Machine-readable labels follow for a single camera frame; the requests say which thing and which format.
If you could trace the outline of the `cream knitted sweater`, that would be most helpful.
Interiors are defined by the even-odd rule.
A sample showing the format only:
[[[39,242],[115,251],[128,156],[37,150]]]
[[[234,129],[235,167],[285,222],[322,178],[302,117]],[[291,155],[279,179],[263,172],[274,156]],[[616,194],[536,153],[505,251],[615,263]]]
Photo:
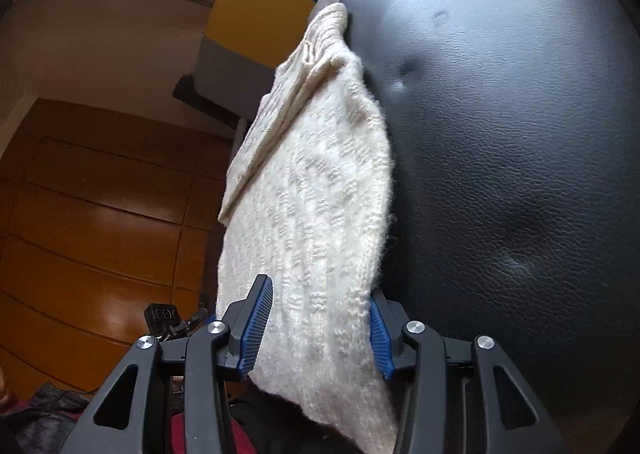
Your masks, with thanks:
[[[253,382],[361,451],[389,453],[397,419],[374,364],[369,309],[393,159],[381,107],[345,43],[347,24],[341,3],[314,16],[231,162],[217,307],[269,276],[273,303]]]

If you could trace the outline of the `grey yellow blue sofa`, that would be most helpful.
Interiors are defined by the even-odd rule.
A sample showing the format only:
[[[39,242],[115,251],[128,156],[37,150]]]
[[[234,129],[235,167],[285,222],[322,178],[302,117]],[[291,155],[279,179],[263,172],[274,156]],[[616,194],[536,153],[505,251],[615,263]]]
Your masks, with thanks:
[[[317,1],[215,0],[194,68],[195,93],[254,119],[277,67],[303,39]]]

